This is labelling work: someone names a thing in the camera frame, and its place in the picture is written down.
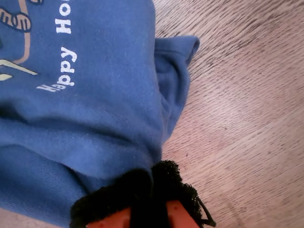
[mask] orange object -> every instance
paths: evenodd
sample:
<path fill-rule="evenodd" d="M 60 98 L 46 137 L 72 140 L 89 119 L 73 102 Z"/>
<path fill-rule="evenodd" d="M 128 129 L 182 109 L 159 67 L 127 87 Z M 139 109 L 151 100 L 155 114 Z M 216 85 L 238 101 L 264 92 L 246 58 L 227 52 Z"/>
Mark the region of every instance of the orange object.
<path fill-rule="evenodd" d="M 119 211 L 101 221 L 90 223 L 86 228 L 129 228 L 131 209 Z"/>
<path fill-rule="evenodd" d="M 181 202 L 168 201 L 167 211 L 171 228 L 199 228 Z"/>
<path fill-rule="evenodd" d="M 178 201 L 167 202 L 168 218 L 171 228 L 199 228 L 183 205 Z M 119 211 L 105 219 L 87 225 L 87 228 L 129 228 L 131 209 Z"/>

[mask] cartoon paw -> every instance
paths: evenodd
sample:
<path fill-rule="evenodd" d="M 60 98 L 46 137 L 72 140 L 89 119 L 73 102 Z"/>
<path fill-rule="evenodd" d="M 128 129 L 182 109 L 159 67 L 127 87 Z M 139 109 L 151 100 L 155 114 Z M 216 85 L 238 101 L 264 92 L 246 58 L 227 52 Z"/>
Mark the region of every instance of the cartoon paw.
<path fill-rule="evenodd" d="M 31 21 L 25 13 L 10 13 L 0 7 L 0 23 L 3 23 L 15 30 L 22 32 L 30 32 Z"/>

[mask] wood grain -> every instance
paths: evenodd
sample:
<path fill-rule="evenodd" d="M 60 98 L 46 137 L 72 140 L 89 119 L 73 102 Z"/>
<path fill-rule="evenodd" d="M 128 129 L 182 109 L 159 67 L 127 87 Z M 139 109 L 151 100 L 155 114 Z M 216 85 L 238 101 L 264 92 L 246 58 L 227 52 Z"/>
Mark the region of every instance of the wood grain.
<path fill-rule="evenodd" d="M 196 35 L 164 159 L 219 228 L 304 227 L 304 0 L 155 0 L 157 36 Z M 2 228 L 53 228 L 0 210 Z"/>

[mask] cartoon graphic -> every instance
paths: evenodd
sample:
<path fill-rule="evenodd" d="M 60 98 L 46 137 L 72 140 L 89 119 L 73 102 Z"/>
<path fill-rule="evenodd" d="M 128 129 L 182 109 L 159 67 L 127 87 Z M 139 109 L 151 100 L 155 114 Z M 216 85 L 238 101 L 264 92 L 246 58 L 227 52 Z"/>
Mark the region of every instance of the cartoon graphic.
<path fill-rule="evenodd" d="M 20 70 L 20 71 L 26 72 L 26 73 L 31 74 L 31 75 L 37 75 L 36 72 L 28 70 L 28 69 L 26 69 L 24 67 L 18 66 L 17 64 L 9 62 L 9 61 L 7 61 L 5 59 L 0 59 L 0 67 L 1 66 L 10 67 L 10 68 L 13 68 L 13 69 L 16 69 L 16 70 Z M 7 75 L 7 74 L 1 74 L 0 73 L 0 81 L 5 81 L 5 80 L 10 79 L 10 78 L 12 78 L 12 75 Z"/>
<path fill-rule="evenodd" d="M 32 29 L 32 22 L 28 14 L 26 1 L 34 5 L 42 5 L 44 2 L 44 0 L 18 0 L 21 12 L 17 13 L 9 12 L 4 7 L 0 6 L 0 24 L 4 24 L 11 29 L 24 33 L 23 56 L 20 59 L 14 60 L 13 62 L 9 62 L 5 59 L 0 59 L 0 67 L 7 66 L 23 72 L 27 72 L 32 75 L 37 75 L 37 73 L 33 71 L 18 66 L 18 64 L 25 62 L 29 58 L 30 51 L 30 31 Z M 12 78 L 11 75 L 2 74 L 0 72 L 0 81 L 4 81 L 10 78 Z"/>

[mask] white lettering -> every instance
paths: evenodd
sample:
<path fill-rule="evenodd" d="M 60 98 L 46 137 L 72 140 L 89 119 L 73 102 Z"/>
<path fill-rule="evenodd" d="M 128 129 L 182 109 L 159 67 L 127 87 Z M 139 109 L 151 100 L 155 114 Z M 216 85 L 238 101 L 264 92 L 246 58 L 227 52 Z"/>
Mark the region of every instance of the white lettering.
<path fill-rule="evenodd" d="M 64 86 L 64 85 L 52 85 L 53 87 L 55 87 L 55 88 L 58 88 L 58 89 L 65 89 L 66 88 L 66 86 Z"/>
<path fill-rule="evenodd" d="M 60 25 L 60 27 L 56 28 L 56 33 L 67 33 L 67 34 L 72 33 L 70 28 L 66 28 L 66 25 L 71 25 L 70 20 L 55 19 L 55 24 Z"/>
<path fill-rule="evenodd" d="M 61 51 L 63 51 L 63 52 L 61 53 L 61 57 L 62 57 L 62 58 L 65 58 L 65 57 L 67 57 L 67 56 L 71 56 L 71 57 L 72 57 L 73 63 L 76 62 L 76 60 L 77 60 L 77 55 L 76 55 L 75 52 L 70 51 L 70 50 L 68 50 L 68 49 L 66 49 L 66 48 L 64 48 L 64 47 L 61 48 Z"/>
<path fill-rule="evenodd" d="M 57 81 L 58 84 L 68 85 L 68 86 L 74 86 L 75 83 L 71 82 L 71 78 L 68 75 L 62 75 Z"/>
<path fill-rule="evenodd" d="M 61 4 L 61 6 L 59 8 L 59 13 L 64 17 L 69 15 L 71 13 L 71 7 L 69 6 L 69 4 L 67 4 L 67 3 Z"/>
<path fill-rule="evenodd" d="M 50 91 L 50 92 L 56 92 L 56 91 L 60 90 L 60 89 L 55 89 L 55 88 L 47 86 L 47 85 L 41 85 L 41 86 L 38 86 L 36 88 L 37 89 L 47 90 L 47 91 Z"/>
<path fill-rule="evenodd" d="M 61 72 L 74 73 L 75 70 L 71 69 L 71 64 L 68 61 L 61 62 Z"/>

